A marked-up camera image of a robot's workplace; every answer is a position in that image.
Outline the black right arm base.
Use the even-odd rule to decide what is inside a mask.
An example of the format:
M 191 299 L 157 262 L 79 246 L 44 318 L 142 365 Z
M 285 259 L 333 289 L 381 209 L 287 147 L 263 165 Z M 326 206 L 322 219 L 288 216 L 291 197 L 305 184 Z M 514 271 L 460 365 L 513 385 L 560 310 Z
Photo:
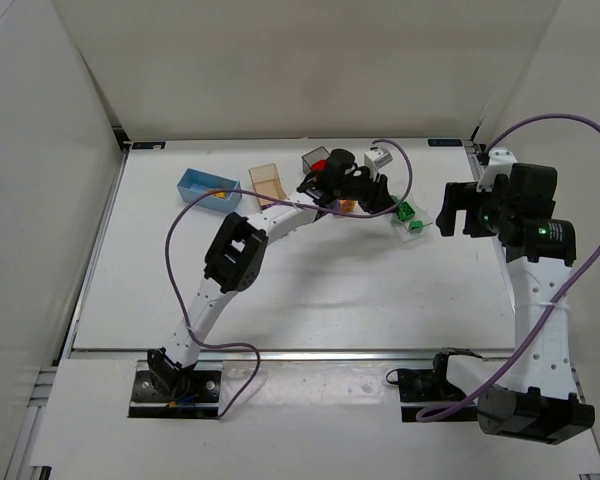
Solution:
M 425 369 L 409 369 L 405 367 L 389 370 L 385 382 L 397 387 L 402 404 L 403 423 L 415 423 L 419 404 L 455 403 L 466 395 L 457 386 L 446 379 L 449 359 L 452 356 L 467 356 L 483 360 L 484 357 L 467 349 L 443 348 L 435 354 L 432 366 Z

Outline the green printed lego brick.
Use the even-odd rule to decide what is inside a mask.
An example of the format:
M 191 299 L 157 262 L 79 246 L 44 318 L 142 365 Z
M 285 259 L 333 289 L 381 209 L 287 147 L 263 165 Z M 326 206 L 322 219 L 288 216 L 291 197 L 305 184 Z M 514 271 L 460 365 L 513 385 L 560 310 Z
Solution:
M 395 218 L 400 222 L 410 221 L 414 216 L 415 210 L 408 202 L 401 202 L 395 211 Z

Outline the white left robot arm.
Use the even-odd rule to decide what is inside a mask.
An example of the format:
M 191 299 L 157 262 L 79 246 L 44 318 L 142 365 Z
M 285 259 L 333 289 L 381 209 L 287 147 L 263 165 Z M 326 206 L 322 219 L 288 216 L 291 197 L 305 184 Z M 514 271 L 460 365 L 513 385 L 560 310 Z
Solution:
M 395 211 L 381 168 L 391 162 L 388 150 L 374 145 L 357 164 L 345 149 L 334 149 L 319 170 L 308 173 L 286 200 L 273 200 L 263 211 L 247 216 L 229 213 L 204 257 L 203 276 L 190 303 L 180 305 L 183 318 L 169 341 L 147 353 L 153 387 L 171 400 L 192 394 L 192 371 L 206 338 L 228 303 L 253 285 L 267 247 L 326 214 L 341 215 L 341 201 L 355 201 L 364 217 Z

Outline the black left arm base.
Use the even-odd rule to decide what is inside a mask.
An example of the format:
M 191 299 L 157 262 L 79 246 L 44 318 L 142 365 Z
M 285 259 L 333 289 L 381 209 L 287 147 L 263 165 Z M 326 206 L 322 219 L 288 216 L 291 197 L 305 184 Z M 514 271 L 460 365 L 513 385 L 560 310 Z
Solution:
M 138 367 L 129 397 L 135 419 L 215 419 L 219 413 L 222 371 L 190 370 L 171 389 L 160 386 L 147 366 Z

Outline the red round lego piece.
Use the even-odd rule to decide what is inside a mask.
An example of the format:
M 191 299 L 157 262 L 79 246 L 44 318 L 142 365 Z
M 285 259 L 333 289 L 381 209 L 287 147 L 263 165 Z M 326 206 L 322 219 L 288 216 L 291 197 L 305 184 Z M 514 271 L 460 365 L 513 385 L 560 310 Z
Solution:
M 325 166 L 326 166 L 326 160 L 325 159 L 319 160 L 311 165 L 311 171 L 312 172 L 321 172 L 324 170 Z

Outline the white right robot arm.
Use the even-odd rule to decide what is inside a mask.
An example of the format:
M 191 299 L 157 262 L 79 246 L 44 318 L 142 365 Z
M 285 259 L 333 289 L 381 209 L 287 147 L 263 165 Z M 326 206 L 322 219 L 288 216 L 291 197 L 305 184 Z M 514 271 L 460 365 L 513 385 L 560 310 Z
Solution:
M 568 304 L 563 288 L 576 260 L 571 222 L 554 218 L 557 171 L 491 162 L 480 179 L 449 183 L 436 225 L 494 237 L 504 249 L 514 301 L 515 347 L 501 366 L 470 353 L 447 358 L 445 380 L 475 402 L 483 433 L 558 445 L 588 429 L 595 409 L 579 401 L 569 357 Z

